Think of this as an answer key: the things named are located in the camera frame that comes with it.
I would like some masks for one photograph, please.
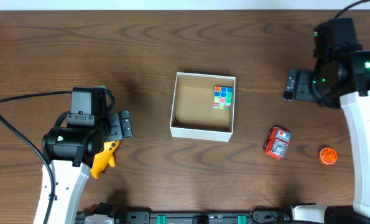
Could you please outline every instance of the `yellow toy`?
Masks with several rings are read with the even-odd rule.
[[[117,149],[119,141],[105,142],[103,144],[103,151],[97,153],[93,159],[91,174],[98,179],[100,172],[104,171],[109,164],[111,167],[116,166],[113,153]]]

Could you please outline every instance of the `toy car wheel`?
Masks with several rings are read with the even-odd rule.
[[[267,147],[268,144],[269,144],[269,141],[266,141],[265,145],[264,145],[264,150],[266,150],[266,147]]]

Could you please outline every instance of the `open box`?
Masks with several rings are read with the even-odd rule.
[[[213,109],[215,86],[233,88],[229,110]],[[171,112],[172,137],[229,141],[235,93],[235,77],[178,72]]]

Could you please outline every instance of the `orange wheel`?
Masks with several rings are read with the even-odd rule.
[[[336,162],[338,155],[334,149],[326,147],[319,152],[318,158],[322,164],[332,165]]]

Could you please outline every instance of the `green tape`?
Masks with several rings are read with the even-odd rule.
[[[159,215],[157,216],[157,224],[165,224],[165,215]]]
[[[238,221],[239,221],[239,224],[247,224],[247,218],[245,215],[239,215],[237,217]]]

